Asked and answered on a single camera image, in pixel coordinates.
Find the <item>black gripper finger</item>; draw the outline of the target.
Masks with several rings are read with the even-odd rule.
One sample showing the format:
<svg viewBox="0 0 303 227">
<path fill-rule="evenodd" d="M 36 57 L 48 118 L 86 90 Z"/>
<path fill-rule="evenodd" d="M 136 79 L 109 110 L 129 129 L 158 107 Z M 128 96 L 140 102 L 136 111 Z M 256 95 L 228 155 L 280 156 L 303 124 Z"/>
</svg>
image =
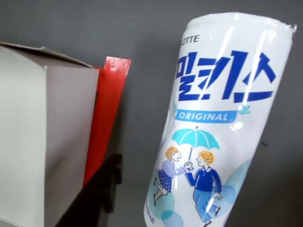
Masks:
<svg viewBox="0 0 303 227">
<path fill-rule="evenodd" d="M 114 211 L 116 187 L 122 183 L 123 155 L 111 155 L 95 172 L 58 227 L 106 227 L 109 213 Z"/>
</svg>

